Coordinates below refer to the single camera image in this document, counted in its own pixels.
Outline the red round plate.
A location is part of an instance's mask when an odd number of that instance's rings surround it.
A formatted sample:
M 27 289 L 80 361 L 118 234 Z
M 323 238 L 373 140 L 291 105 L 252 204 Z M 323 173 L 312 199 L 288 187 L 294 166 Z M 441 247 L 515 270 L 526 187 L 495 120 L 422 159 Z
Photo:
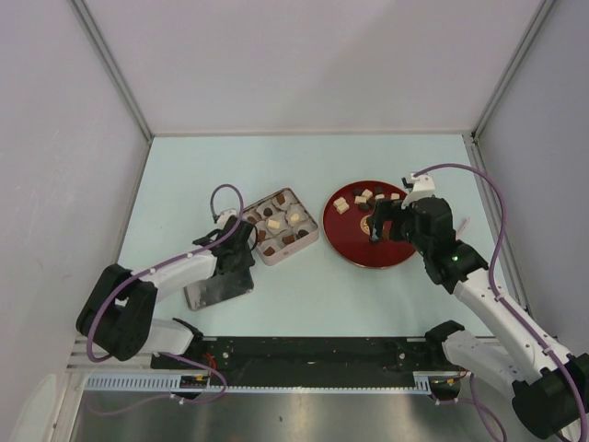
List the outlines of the red round plate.
M 328 244 L 346 261 L 364 268 L 384 269 L 400 264 L 415 254 L 415 249 L 406 242 L 388 239 L 390 223 L 385 223 L 384 237 L 378 243 L 369 239 L 367 217 L 373 207 L 362 210 L 355 202 L 368 190 L 372 197 L 382 194 L 387 199 L 397 194 L 402 199 L 406 193 L 399 187 L 379 180 L 360 180 L 344 185 L 335 191 L 326 202 L 322 215 L 322 226 Z M 337 213 L 334 202 L 342 199 L 346 207 L 342 215 Z

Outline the silver tin lid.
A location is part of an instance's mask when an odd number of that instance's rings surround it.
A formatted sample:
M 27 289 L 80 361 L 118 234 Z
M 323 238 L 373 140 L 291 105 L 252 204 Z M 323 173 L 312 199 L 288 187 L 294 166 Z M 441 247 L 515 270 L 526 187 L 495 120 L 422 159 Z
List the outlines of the silver tin lid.
M 250 293 L 254 288 L 251 271 L 240 270 L 217 274 L 207 280 L 187 285 L 184 289 L 188 308 L 198 311 Z

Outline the pink chocolate tin box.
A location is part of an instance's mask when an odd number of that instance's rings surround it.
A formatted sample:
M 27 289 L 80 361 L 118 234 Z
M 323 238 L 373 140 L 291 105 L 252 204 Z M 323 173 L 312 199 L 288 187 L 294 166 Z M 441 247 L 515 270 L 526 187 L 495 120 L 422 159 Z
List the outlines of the pink chocolate tin box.
M 285 203 L 278 205 L 276 196 L 282 194 Z M 266 207 L 272 209 L 272 216 L 265 216 L 263 211 Z M 294 224 L 289 222 L 289 217 L 293 213 L 300 215 L 300 221 Z M 319 226 L 314 217 L 307 210 L 302 200 L 296 195 L 291 188 L 282 188 L 266 197 L 259 199 L 257 202 L 250 204 L 245 208 L 244 217 L 248 221 L 248 215 L 254 215 L 257 223 L 254 224 L 258 233 L 253 233 L 249 239 L 249 244 L 253 245 L 257 240 L 257 246 L 254 248 L 261 261 L 267 266 L 273 266 L 292 257 L 298 251 L 310 246 L 318 240 Z M 281 226 L 278 229 L 268 228 L 269 219 L 278 221 Z M 297 232 L 301 229 L 307 230 L 308 235 L 299 238 Z M 283 238 L 293 235 L 295 241 L 289 245 L 283 244 Z M 265 256 L 264 250 L 268 247 L 275 249 L 272 256 Z

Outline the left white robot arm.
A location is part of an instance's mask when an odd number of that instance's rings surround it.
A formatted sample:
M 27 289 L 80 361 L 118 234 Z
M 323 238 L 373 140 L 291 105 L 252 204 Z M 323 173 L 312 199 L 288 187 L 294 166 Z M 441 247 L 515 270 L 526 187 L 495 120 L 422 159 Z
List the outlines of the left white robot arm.
M 107 357 L 129 360 L 141 352 L 171 354 L 181 366 L 203 357 L 202 333 L 185 320 L 158 320 L 156 304 L 183 292 L 192 309 L 203 309 L 253 289 L 253 224 L 230 215 L 174 259 L 134 272 L 118 263 L 105 268 L 75 323 L 76 330 Z

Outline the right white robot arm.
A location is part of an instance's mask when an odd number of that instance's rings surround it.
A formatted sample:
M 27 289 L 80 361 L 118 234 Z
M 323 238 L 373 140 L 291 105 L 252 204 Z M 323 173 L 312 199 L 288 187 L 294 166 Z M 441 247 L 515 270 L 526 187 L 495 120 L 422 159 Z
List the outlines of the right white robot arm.
M 367 224 L 378 242 L 385 224 L 393 241 L 409 243 L 423 258 L 426 273 L 482 320 L 502 349 L 485 344 L 460 326 L 442 324 L 442 337 L 424 346 L 435 369 L 461 366 L 510 401 L 534 436 L 556 436 L 573 423 L 588 437 L 588 356 L 575 356 L 548 336 L 509 294 L 493 285 L 491 267 L 458 239 L 452 211 L 436 197 L 379 200 Z

